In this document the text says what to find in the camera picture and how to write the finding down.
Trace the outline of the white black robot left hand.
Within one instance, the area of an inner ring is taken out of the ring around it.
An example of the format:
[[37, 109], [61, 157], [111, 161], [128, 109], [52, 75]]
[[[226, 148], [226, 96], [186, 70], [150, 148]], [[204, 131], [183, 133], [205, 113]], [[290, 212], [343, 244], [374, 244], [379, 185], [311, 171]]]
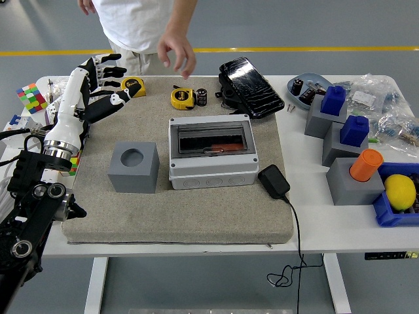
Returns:
[[138, 88], [134, 86], [117, 92], [111, 91], [97, 101], [90, 102], [92, 94], [100, 86], [120, 86], [119, 82], [108, 79], [123, 77], [126, 69], [103, 65], [109, 60], [120, 58], [120, 54], [93, 56], [71, 72], [56, 115], [57, 122], [45, 136], [46, 150], [66, 148], [76, 153], [81, 148], [80, 135], [84, 122], [92, 124], [112, 115], [135, 96]]

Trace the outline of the person's left hand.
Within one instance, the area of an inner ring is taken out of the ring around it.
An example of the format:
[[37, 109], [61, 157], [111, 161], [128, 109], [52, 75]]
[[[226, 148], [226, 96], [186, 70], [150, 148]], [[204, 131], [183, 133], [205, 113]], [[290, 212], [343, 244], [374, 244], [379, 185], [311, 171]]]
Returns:
[[[169, 58], [169, 53], [174, 52], [175, 61]], [[157, 45], [158, 58], [165, 68], [172, 67], [174, 72], [187, 80], [196, 67], [196, 55], [185, 34], [167, 31], [161, 36]]]

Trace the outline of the person's right hand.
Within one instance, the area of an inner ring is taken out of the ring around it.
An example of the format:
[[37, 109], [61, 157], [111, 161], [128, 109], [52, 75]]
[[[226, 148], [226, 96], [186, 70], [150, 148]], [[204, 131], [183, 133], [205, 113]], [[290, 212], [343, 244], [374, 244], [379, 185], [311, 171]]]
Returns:
[[96, 13], [96, 8], [94, 6], [93, 0], [78, 0], [77, 4], [86, 16], [88, 16], [89, 14]]

